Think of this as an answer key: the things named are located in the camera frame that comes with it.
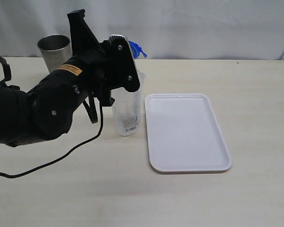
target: screw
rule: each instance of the screw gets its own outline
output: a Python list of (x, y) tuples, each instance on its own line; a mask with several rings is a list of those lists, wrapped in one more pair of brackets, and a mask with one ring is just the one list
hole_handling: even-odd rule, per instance
[(79, 90), (78, 86), (77, 86), (77, 85), (74, 85), (73, 88), (74, 88), (75, 93), (76, 93), (77, 95), (79, 95), (79, 94), (80, 94), (80, 90)]

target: orange warning label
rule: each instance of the orange warning label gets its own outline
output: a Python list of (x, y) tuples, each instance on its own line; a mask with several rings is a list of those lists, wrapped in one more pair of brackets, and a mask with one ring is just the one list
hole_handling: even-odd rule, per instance
[(58, 70), (66, 70), (68, 72), (71, 72), (72, 74), (75, 74), (76, 76), (78, 76), (80, 73), (82, 73), (82, 70), (79, 69), (76, 66), (73, 65), (69, 65), (69, 64), (64, 64), (62, 66), (60, 66), (59, 68), (57, 68)]

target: plastic bottle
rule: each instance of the plastic bottle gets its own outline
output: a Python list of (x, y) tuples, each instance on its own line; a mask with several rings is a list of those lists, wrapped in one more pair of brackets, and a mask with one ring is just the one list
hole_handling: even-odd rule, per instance
[[(129, 41), (129, 44), (135, 59), (139, 57), (140, 53), (142, 53), (145, 58), (147, 57), (138, 44), (131, 41)], [(112, 90), (112, 97), (115, 99), (112, 106), (115, 130), (122, 136), (134, 134), (140, 127), (145, 75), (139, 70), (137, 70), (137, 73), (140, 81), (138, 91), (128, 92), (123, 87)]]

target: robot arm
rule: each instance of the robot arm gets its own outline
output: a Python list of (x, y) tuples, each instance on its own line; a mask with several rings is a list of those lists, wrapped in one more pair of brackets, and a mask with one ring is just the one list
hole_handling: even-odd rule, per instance
[(73, 112), (82, 103), (96, 123), (94, 98), (111, 106), (112, 89), (139, 89), (128, 40), (112, 35), (99, 43), (83, 19), (84, 13), (81, 9), (68, 14), (73, 57), (27, 93), (5, 84), (10, 69), (0, 57), (5, 74), (0, 82), (0, 143), (16, 147), (54, 140), (70, 130)]

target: metal cup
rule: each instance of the metal cup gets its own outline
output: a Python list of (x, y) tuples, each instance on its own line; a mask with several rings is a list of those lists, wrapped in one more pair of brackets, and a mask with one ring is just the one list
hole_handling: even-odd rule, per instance
[(71, 41), (64, 35), (46, 36), (38, 41), (37, 46), (50, 73), (72, 57)]

